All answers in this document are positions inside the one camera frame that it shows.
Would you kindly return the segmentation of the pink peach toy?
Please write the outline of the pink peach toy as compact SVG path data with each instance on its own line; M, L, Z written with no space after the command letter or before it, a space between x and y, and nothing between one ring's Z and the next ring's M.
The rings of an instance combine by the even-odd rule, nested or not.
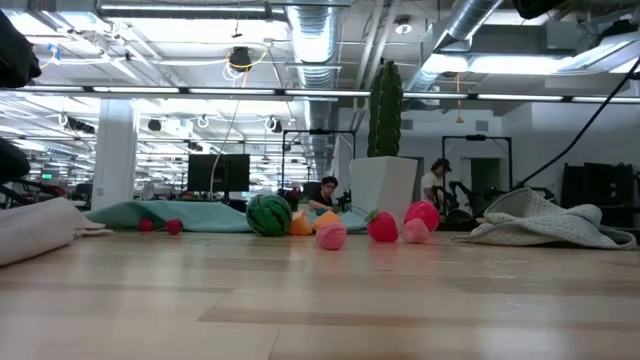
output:
M413 218L404 224L402 237L405 243L422 244L429 240L430 231L422 219Z
M347 238L346 227L339 222L331 222L316 231L316 244L325 250L340 250Z

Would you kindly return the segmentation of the green watermelon toy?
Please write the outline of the green watermelon toy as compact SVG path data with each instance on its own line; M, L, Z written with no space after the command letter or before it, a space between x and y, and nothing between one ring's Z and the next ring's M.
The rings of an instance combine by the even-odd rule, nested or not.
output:
M246 209L249 227L259 235L280 237L289 232L292 209L279 195L256 195Z

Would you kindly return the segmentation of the red strawberry toy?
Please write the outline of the red strawberry toy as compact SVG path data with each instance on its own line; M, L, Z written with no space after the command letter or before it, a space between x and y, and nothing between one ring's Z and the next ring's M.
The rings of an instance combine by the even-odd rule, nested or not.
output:
M399 237L393 216L384 211L373 210L367 216L367 234L375 242L391 243Z

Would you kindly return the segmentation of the red apple toy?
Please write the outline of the red apple toy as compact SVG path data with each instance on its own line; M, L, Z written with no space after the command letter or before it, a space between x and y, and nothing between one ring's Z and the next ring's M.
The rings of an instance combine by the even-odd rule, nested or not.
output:
M422 220L430 232L434 232L440 224L438 209L426 200L411 204L404 216L403 223L406 224L414 219Z

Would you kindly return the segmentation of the person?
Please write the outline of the person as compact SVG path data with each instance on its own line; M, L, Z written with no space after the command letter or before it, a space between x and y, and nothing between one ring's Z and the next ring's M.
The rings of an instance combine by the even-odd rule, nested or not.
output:
M443 179L448 172L451 172L449 160L446 158L440 158L432 164L430 171L422 176L421 190L425 201L434 203L436 200L442 199L442 196L438 195L434 191L434 188L444 187Z
M0 184L27 175L30 164L27 156L16 146L0 137Z
M324 177L321 181L320 188L316 192L314 192L308 200L310 208L316 213L332 211L332 196L337 186L338 181L336 177Z

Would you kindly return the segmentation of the white planter pot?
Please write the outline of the white planter pot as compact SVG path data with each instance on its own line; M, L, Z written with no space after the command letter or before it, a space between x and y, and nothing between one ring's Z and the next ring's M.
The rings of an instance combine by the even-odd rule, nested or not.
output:
M366 217L373 210L389 213L398 230L412 204L418 161L403 157L354 159L351 170L353 212Z

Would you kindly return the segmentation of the long ceiling light strip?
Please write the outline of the long ceiling light strip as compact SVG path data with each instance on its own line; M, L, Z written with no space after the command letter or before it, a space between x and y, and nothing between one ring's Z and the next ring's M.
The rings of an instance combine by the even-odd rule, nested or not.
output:
M371 96L366 90L322 90L283 88L220 88L220 87L134 87L134 86L71 86L36 85L23 88L0 88L0 93L38 96L80 97L129 97L129 98L193 98L228 100L327 100L365 99ZM461 92L406 92L406 100L456 100L456 101L500 101L640 105L640 97L631 96L586 96L586 95L539 95Z

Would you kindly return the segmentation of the green cactus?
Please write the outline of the green cactus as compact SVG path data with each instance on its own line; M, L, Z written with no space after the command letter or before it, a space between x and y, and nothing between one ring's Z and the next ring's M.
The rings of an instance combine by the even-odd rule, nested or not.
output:
M370 92L368 157L395 157L399 153L402 80L397 65L387 61L375 75Z

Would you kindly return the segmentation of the black office monitor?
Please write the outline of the black office monitor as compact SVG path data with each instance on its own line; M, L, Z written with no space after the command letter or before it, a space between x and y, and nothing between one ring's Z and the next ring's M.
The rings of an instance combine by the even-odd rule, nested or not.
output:
M243 192L250 186L250 156L192 154L188 158L187 189L197 192Z

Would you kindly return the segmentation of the black ceiling device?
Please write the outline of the black ceiling device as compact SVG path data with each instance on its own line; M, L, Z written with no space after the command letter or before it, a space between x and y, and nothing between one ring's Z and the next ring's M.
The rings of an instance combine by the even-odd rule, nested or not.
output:
M229 67L231 70L243 73L251 69L251 58L248 47L234 47L229 56Z

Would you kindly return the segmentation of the white building pillar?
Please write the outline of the white building pillar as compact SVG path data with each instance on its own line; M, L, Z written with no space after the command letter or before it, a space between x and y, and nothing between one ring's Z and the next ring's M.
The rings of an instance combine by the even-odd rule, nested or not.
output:
M129 100L101 100L92 210L133 199L138 131L139 116Z

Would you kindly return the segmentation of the grey waffle cloth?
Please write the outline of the grey waffle cloth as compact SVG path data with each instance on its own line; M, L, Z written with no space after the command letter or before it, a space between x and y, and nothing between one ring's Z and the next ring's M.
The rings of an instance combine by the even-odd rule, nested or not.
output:
M568 244L600 250L633 250L635 236L601 223L602 211L584 204L562 208L529 188L510 192L486 208L485 221L458 242L535 246Z

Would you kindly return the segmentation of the black cabinet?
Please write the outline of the black cabinet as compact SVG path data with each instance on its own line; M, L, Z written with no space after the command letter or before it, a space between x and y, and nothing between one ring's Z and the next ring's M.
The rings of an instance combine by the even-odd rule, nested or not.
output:
M639 184L640 174L631 164L565 164L560 206L591 204L601 211L603 225L632 229L640 217L640 195L636 190Z

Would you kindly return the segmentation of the beige cloth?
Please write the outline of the beige cloth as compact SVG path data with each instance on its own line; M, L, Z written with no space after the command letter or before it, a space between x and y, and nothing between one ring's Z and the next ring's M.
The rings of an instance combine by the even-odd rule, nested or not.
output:
M45 202L0 211L0 266L70 245L81 237L113 231L88 220L70 201Z

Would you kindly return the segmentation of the silver ventilation duct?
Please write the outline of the silver ventilation duct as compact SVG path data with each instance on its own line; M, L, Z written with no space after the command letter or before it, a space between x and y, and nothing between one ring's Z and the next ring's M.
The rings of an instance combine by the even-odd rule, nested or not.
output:
M448 17L431 24L422 38L422 64L404 87L409 92L426 92L445 70L436 68L437 52L453 45L468 52L472 38L504 0L456 0Z
M335 86L338 11L324 6L288 6L291 43L302 88L330 89Z

